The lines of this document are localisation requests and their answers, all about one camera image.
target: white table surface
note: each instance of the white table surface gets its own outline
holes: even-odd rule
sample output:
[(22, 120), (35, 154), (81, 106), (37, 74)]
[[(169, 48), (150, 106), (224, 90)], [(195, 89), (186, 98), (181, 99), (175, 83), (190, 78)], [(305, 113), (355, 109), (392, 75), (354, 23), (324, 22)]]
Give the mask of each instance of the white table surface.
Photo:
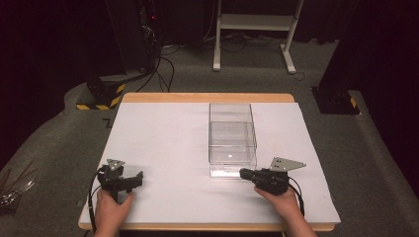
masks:
[[(301, 186), (305, 218), (313, 228), (333, 228), (340, 218), (298, 104), (252, 103), (252, 111), (257, 169), (274, 157), (305, 163), (289, 171)], [(209, 103), (121, 103), (98, 168), (107, 159), (126, 162), (125, 178), (144, 173), (122, 229), (284, 228), (250, 181), (210, 177)], [(91, 228), (87, 203), (79, 226)]]

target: transparent plastic box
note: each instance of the transparent plastic box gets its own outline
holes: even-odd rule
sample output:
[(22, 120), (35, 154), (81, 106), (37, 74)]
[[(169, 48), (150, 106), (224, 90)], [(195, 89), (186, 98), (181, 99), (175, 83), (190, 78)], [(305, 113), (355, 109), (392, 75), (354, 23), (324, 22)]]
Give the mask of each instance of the transparent plastic box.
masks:
[(239, 178), (255, 169), (256, 134), (250, 104), (209, 104), (209, 170), (212, 177)]

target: black cable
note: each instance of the black cable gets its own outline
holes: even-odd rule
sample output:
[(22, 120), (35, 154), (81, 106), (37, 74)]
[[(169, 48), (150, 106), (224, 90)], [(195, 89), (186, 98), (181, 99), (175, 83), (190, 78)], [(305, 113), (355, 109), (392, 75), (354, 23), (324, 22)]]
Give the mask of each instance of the black cable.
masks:
[(158, 84), (160, 85), (161, 92), (164, 92), (161, 82), (163, 82), (163, 84), (166, 86), (167, 91), (169, 91), (169, 86), (166, 84), (166, 81), (164, 80), (163, 76), (160, 75), (158, 71), (157, 71), (157, 74), (158, 74)]
[(296, 182), (295, 179), (291, 178), (291, 180), (293, 180), (293, 182), (296, 184), (296, 186), (298, 187), (298, 190), (296, 188), (294, 188), (291, 184), (289, 184), (290, 188), (296, 193), (296, 196), (298, 198), (298, 202), (299, 202), (299, 210), (301, 211), (302, 215), (305, 215), (305, 210), (304, 210), (304, 201), (302, 200), (302, 191), (301, 188), (299, 187), (299, 184)]
[(96, 176), (98, 176), (99, 172), (101, 171), (102, 171), (102, 168), (96, 171), (96, 173), (92, 177), (92, 180), (90, 182), (90, 187), (89, 187), (88, 207), (89, 207), (90, 222), (92, 223), (93, 233), (96, 232), (96, 223), (95, 223), (95, 212), (93, 211), (92, 189), (93, 189), (93, 183), (95, 182)]
[(169, 62), (170, 63), (170, 66), (172, 66), (172, 76), (170, 77), (169, 86), (167, 87), (167, 92), (170, 92), (170, 88), (171, 88), (172, 82), (173, 82), (173, 76), (175, 74), (175, 66), (173, 66), (173, 63), (169, 59), (167, 59), (165, 57), (160, 57), (160, 58), (163, 59), (163, 60), (165, 60), (165, 61), (167, 61), (167, 62)]
[[(176, 49), (172, 52), (166, 52), (166, 53), (161, 53), (161, 55), (170, 55), (170, 54), (174, 54), (175, 52), (179, 51), (179, 49), (181, 48), (181, 46), (177, 43), (176, 45), (172, 45), (172, 46), (177, 46)], [(164, 48), (169, 48), (172, 46), (163, 46), (162, 49)]]
[(235, 39), (234, 37), (233, 38), (230, 38), (230, 39), (227, 38), (227, 41), (230, 42), (230, 43), (243, 43), (243, 45), (240, 48), (236, 49), (236, 50), (229, 50), (229, 49), (226, 49), (225, 47), (220, 46), (220, 48), (222, 50), (227, 51), (227, 52), (238, 52), (238, 51), (241, 51), (247, 45), (247, 40), (243, 36), (238, 36), (238, 39)]
[(157, 68), (160, 65), (160, 58), (161, 57), (159, 56), (158, 61), (157, 61), (157, 65), (154, 68), (153, 73), (151, 73), (151, 75), (148, 77), (147, 81), (140, 88), (138, 88), (138, 90), (136, 90), (135, 92), (139, 92), (142, 88), (144, 88), (148, 84), (148, 82), (151, 80), (151, 78), (154, 76), (154, 74), (157, 72)]
[(87, 235), (89, 234), (90, 230), (86, 230), (86, 232), (84, 232), (83, 237), (87, 237)]

